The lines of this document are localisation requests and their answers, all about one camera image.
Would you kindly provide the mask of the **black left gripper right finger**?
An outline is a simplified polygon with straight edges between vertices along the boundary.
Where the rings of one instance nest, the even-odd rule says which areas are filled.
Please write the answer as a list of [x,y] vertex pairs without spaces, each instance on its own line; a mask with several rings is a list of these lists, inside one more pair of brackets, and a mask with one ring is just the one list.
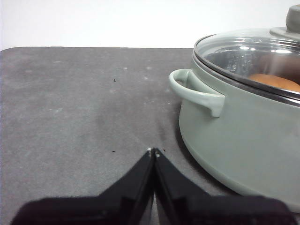
[[211,196],[154,149],[156,195],[172,225],[295,225],[281,201],[263,196]]

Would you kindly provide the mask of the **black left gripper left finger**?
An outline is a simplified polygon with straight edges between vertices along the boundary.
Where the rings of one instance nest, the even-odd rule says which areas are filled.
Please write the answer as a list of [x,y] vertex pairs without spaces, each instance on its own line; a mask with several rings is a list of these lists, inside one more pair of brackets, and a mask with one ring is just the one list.
[[151,208],[154,150],[97,196],[51,197],[24,204],[13,225],[137,225]]

